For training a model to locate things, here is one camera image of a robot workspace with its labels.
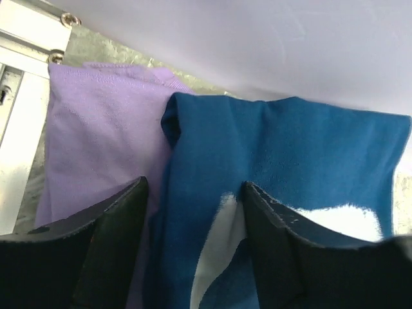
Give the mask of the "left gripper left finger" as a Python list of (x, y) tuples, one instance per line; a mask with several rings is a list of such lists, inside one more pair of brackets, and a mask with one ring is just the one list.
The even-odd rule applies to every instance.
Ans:
[(148, 189), (141, 177), (68, 218), (1, 236), (1, 307), (124, 308)]

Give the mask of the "blue t shirt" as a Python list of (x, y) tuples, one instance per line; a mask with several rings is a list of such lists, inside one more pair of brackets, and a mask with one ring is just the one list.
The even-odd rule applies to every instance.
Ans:
[(409, 116), (175, 93), (161, 126), (173, 153), (151, 223), (146, 308), (261, 308), (246, 182), (332, 231), (373, 243), (396, 237), (393, 173)]

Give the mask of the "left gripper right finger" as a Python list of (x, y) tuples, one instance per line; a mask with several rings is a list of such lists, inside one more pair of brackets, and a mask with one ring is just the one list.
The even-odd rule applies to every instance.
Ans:
[(410, 308), (411, 237), (377, 243), (323, 227), (251, 182), (241, 188), (261, 308)]

